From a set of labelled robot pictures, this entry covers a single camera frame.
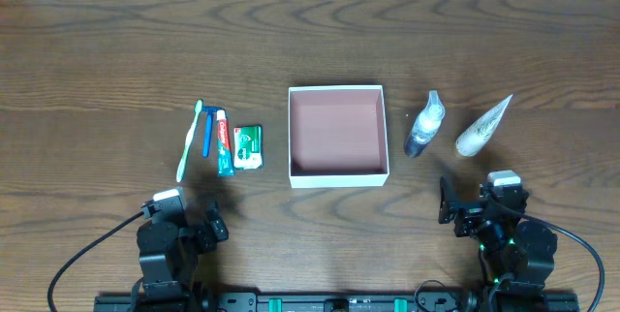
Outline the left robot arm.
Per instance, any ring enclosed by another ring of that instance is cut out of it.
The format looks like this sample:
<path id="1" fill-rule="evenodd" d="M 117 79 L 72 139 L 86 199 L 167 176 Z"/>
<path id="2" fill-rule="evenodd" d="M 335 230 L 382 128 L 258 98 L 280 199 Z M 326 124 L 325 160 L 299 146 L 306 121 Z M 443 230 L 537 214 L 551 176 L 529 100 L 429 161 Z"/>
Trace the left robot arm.
<path id="1" fill-rule="evenodd" d="M 137 245 L 146 301 L 189 299 L 195 294 L 199 255 L 229 238 L 217 203 L 210 203 L 194 225 L 179 201 L 149 201 L 142 210 L 148 222 L 138 229 Z"/>

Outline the Colgate toothpaste tube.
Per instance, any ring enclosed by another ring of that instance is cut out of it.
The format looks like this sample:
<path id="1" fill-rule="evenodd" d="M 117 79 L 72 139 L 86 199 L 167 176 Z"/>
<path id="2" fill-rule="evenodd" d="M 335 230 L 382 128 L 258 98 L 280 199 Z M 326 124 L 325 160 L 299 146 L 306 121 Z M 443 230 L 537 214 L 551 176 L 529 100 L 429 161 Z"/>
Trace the Colgate toothpaste tube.
<path id="1" fill-rule="evenodd" d="M 235 169 L 231 152 L 229 123 L 226 112 L 223 109 L 218 109 L 216 111 L 216 121 L 218 139 L 218 176 L 234 176 Z"/>

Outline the white patterned lotion tube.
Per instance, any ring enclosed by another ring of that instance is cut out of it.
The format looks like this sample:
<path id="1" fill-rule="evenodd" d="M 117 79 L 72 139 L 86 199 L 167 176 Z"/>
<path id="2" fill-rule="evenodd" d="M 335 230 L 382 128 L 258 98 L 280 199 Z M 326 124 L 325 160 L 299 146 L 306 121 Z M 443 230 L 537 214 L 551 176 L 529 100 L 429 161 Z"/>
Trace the white patterned lotion tube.
<path id="1" fill-rule="evenodd" d="M 487 111 L 457 138 L 455 151 L 459 156 L 473 157 L 485 147 L 499 126 L 511 99 L 512 94 Z"/>

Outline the green white toothbrush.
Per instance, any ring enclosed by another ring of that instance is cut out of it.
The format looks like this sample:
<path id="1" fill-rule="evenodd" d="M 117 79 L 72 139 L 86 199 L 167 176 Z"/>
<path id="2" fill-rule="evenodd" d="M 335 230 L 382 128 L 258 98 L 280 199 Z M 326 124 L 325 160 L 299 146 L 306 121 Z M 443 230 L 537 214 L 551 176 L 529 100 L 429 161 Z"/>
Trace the green white toothbrush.
<path id="1" fill-rule="evenodd" d="M 184 141 L 184 147 L 183 147 L 183 152 L 182 155 L 180 157 L 180 161 L 178 163 L 178 167 L 176 170 L 176 174 L 175 174 L 175 180 L 180 183 L 183 178 L 184 178 L 184 174 L 186 171 L 186 167 L 187 167 L 187 160 L 188 160 L 188 156 L 189 156 L 189 152 L 190 152 L 190 148 L 195 136 L 195 132 L 196 132 L 196 128 L 198 125 L 198 120 L 200 117 L 200 114 L 202 112 L 202 108 L 203 108 L 203 100 L 202 99 L 198 99 L 194 105 L 194 116 L 193 116 L 193 120 L 190 124 L 190 127 L 188 129 L 188 132 L 186 134 L 185 137 L 185 141 Z"/>

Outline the white box pink interior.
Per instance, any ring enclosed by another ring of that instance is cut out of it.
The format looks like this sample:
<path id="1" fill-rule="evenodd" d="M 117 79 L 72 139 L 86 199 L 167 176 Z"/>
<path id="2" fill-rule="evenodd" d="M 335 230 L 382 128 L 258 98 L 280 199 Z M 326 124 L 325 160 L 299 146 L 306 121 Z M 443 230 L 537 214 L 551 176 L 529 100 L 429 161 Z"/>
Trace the white box pink interior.
<path id="1" fill-rule="evenodd" d="M 381 85 L 291 87 L 288 166 L 294 189 L 381 187 L 389 177 Z"/>

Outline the blue disposable razor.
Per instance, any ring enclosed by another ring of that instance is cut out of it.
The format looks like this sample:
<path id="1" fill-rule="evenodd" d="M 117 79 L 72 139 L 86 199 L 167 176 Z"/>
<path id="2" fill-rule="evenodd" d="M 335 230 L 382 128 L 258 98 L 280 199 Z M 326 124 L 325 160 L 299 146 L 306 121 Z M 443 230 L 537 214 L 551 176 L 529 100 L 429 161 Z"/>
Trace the blue disposable razor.
<path id="1" fill-rule="evenodd" d="M 217 111 L 219 109 L 220 109 L 219 107 L 209 107 L 209 106 L 203 106 L 201 109 L 201 112 L 205 114 L 204 138 L 203 138 L 202 154 L 201 154 L 201 156 L 204 159 L 208 158 L 210 154 L 213 122 L 214 122 L 214 117 L 217 115 Z"/>

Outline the clear spray bottle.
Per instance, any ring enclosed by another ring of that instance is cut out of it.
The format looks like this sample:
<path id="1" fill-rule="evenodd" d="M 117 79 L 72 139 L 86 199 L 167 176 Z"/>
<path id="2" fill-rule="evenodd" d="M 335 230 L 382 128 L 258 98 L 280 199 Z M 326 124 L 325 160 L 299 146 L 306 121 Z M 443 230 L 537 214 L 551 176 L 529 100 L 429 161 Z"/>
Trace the clear spray bottle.
<path id="1" fill-rule="evenodd" d="M 418 114 L 414 125 L 405 140 L 404 152 L 408 157 L 418 157 L 437 134 L 446 109 L 437 90 L 428 93 L 425 108 Z"/>

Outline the green Dettol soap pack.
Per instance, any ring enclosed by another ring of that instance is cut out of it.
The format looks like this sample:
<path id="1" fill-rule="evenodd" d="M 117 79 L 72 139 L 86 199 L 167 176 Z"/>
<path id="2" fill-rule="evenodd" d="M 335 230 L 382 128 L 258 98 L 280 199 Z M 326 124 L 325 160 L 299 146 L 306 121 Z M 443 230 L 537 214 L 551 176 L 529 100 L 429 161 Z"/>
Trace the green Dettol soap pack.
<path id="1" fill-rule="evenodd" d="M 257 170 L 264 164 L 263 128 L 244 126 L 233 129 L 233 163 L 237 170 Z"/>

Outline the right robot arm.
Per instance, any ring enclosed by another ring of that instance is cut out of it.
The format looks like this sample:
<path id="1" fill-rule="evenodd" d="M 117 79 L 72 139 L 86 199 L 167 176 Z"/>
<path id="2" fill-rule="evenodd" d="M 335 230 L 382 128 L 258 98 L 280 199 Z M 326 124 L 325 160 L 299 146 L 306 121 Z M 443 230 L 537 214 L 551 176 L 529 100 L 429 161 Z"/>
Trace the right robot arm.
<path id="1" fill-rule="evenodd" d="M 438 222 L 454 224 L 457 237 L 468 236 L 480 245 L 487 272 L 510 295 L 534 296 L 542 292 L 554 269 L 557 235 L 546 225 L 526 220 L 529 193 L 513 171 L 492 172 L 480 185 L 479 198 L 462 202 L 450 182 L 440 179 Z"/>

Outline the black mounting rail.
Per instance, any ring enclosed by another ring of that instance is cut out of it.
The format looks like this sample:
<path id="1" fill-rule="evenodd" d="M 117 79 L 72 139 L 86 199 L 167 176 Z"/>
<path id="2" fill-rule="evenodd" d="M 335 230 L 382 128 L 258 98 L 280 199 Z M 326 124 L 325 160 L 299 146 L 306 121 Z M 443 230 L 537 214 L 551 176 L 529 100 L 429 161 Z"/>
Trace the black mounting rail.
<path id="1" fill-rule="evenodd" d="M 417 295 L 262 295 L 226 293 L 193 305 L 180 302 L 148 302 L 144 297 L 132 302 L 129 296 L 97 296 L 95 311 L 224 311 L 224 312 L 413 312 L 486 311 L 482 300 L 472 293 L 422 291 Z"/>

